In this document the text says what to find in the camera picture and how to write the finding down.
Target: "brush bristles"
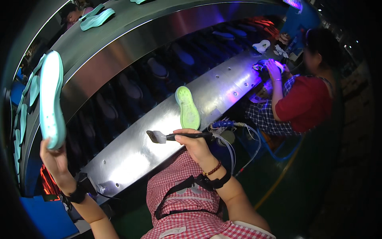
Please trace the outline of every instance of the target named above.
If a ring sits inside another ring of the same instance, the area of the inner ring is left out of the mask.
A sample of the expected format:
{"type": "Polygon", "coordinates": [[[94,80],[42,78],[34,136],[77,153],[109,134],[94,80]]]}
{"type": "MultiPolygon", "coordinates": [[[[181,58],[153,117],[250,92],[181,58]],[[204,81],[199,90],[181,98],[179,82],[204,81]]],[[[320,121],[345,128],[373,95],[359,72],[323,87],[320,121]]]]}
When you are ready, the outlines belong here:
{"type": "Polygon", "coordinates": [[[155,137],[153,131],[151,131],[151,130],[147,130],[147,131],[146,131],[146,134],[149,136],[149,138],[151,139],[151,141],[152,141],[153,143],[159,143],[158,140],[157,140],[157,137],[155,137]]]}

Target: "black hair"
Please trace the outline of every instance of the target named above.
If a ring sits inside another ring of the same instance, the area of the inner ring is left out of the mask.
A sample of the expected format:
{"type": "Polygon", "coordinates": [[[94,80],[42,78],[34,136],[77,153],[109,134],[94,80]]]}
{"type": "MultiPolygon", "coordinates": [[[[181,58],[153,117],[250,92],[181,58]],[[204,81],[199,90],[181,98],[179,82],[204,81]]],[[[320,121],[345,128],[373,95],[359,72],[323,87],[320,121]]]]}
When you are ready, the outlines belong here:
{"type": "Polygon", "coordinates": [[[342,53],[340,44],[329,29],[309,29],[304,35],[303,42],[306,49],[312,54],[317,52],[322,57],[322,63],[330,67],[339,65],[342,53]]]}
{"type": "Polygon", "coordinates": [[[68,3],[65,6],[63,6],[60,10],[60,17],[61,17],[61,25],[66,23],[66,18],[70,12],[73,12],[76,10],[76,5],[73,3],[68,3]]]}

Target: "brush handle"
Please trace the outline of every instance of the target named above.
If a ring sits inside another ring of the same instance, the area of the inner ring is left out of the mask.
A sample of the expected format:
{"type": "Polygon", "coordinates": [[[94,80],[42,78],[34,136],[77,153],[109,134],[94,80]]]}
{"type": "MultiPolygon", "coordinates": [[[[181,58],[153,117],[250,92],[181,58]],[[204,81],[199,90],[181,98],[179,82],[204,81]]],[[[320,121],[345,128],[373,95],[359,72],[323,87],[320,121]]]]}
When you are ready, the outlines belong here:
{"type": "Polygon", "coordinates": [[[212,133],[210,133],[210,132],[204,132],[204,133],[172,133],[172,134],[166,135],[166,140],[175,141],[175,135],[182,135],[182,136],[186,136],[188,138],[205,138],[205,137],[211,137],[212,133]]]}

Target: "person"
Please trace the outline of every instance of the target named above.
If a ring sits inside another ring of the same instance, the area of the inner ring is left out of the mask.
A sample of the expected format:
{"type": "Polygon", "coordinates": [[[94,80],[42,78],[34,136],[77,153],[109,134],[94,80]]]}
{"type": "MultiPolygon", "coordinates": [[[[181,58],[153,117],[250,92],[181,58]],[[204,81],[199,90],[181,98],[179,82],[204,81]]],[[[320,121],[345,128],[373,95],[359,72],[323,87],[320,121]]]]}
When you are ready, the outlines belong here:
{"type": "Polygon", "coordinates": [[[280,70],[270,59],[266,67],[272,80],[272,99],[245,102],[245,118],[266,134],[299,135],[331,115],[336,90],[333,68],[341,58],[339,43],[328,29],[310,29],[305,45],[303,62],[311,75],[293,76],[285,65],[288,80],[283,86],[280,70]]]}
{"type": "Polygon", "coordinates": [[[83,10],[78,10],[78,7],[73,3],[68,3],[62,7],[60,11],[61,25],[66,23],[66,29],[71,28],[78,19],[93,10],[92,7],[86,7],[83,10]]]}
{"type": "MultiPolygon", "coordinates": [[[[174,133],[200,131],[179,129],[174,133]]],[[[176,135],[175,139],[185,145],[186,150],[180,151],[170,166],[148,181],[146,202],[153,228],[143,239],[275,238],[270,233],[266,220],[254,210],[241,184],[221,166],[203,138],[192,139],[176,135]],[[185,182],[203,171],[208,172],[210,180],[226,178],[228,181],[221,188],[212,191],[196,183],[183,187],[185,182]],[[227,207],[229,221],[222,220],[220,198],[227,207]]],[[[41,142],[42,162],[63,194],[68,197],[76,190],[77,184],[68,171],[65,147],[50,151],[47,149],[48,143],[49,139],[41,142]]],[[[118,238],[105,213],[89,195],[86,194],[81,203],[72,202],[72,205],[90,224],[95,238],[118,238]]]]}

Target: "blue checkered apron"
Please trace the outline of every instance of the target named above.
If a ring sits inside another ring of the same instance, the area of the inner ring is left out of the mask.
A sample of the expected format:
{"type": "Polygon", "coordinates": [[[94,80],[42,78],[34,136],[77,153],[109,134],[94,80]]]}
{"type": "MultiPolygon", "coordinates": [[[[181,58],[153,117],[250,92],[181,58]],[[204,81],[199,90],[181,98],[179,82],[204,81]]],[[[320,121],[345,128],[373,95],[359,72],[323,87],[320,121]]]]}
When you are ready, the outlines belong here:
{"type": "MultiPolygon", "coordinates": [[[[293,84],[295,83],[295,78],[300,76],[299,74],[289,78],[283,86],[284,97],[289,93],[293,84]]],[[[327,82],[332,90],[333,87],[329,81],[325,78],[320,77],[323,81],[327,82]]],[[[278,122],[273,117],[272,111],[272,99],[268,99],[265,103],[252,103],[247,101],[245,110],[245,118],[250,119],[258,128],[260,128],[264,133],[269,135],[300,135],[302,133],[295,132],[290,125],[290,122],[278,122]]]]}

